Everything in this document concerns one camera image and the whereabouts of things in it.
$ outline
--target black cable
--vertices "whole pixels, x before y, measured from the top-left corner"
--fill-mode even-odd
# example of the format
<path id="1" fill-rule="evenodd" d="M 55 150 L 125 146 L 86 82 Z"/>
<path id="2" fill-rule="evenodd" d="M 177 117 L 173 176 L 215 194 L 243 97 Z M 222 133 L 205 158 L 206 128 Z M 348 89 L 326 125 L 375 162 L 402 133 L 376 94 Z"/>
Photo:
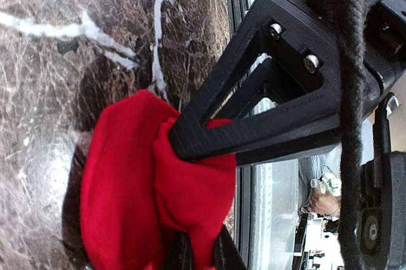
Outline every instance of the black cable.
<path id="1" fill-rule="evenodd" d="M 355 238 L 357 227 L 357 202 L 360 193 L 360 164 L 362 156 L 361 124 L 365 67 L 363 54 L 362 0 L 330 0 L 330 13 L 337 32 L 341 70 L 341 224 L 338 240 L 345 269 L 361 270 L 360 254 Z"/>

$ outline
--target white device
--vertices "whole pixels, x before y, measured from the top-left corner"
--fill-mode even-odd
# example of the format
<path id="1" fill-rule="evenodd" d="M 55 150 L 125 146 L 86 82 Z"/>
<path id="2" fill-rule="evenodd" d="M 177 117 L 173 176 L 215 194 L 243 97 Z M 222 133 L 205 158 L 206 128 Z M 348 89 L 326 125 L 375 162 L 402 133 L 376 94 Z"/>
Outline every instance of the white device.
<path id="1" fill-rule="evenodd" d="M 310 186 L 319 190 L 321 194 L 326 194 L 329 191 L 334 197 L 341 196 L 341 179 L 333 173 L 322 173 L 320 179 L 315 178 L 310 181 Z"/>

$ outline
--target folded red cloth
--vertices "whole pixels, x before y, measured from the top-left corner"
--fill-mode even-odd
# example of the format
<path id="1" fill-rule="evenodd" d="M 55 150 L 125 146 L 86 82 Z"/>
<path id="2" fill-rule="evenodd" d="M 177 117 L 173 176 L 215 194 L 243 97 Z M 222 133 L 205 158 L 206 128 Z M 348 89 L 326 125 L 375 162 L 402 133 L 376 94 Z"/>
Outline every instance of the folded red cloth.
<path id="1" fill-rule="evenodd" d="M 81 191 L 83 242 L 97 270 L 158 270 L 178 231 L 190 236 L 196 269 L 213 266 L 234 198 L 235 156 L 179 160 L 167 136 L 179 115 L 140 91 L 100 116 Z"/>

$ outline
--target red fabric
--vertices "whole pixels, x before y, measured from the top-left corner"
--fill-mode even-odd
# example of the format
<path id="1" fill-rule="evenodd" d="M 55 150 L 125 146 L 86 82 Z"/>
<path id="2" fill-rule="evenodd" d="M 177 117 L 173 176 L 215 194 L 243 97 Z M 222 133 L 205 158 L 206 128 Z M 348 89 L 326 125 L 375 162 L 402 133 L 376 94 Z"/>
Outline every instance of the red fabric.
<path id="1" fill-rule="evenodd" d="M 179 115 L 140 91 L 100 116 L 81 192 L 83 242 L 97 270 L 158 270 L 177 231 L 189 234 L 196 269 L 213 266 L 234 198 L 235 157 L 177 159 L 167 135 Z"/>

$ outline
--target marble table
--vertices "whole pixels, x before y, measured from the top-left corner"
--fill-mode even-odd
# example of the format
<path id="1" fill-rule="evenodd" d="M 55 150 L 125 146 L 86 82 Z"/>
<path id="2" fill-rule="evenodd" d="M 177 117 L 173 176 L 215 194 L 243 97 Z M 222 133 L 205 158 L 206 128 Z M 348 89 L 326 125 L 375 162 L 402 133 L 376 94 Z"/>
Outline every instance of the marble table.
<path id="1" fill-rule="evenodd" d="M 182 109 L 228 37 L 226 0 L 0 0 L 0 269 L 89 269 L 100 113 L 139 89 Z"/>

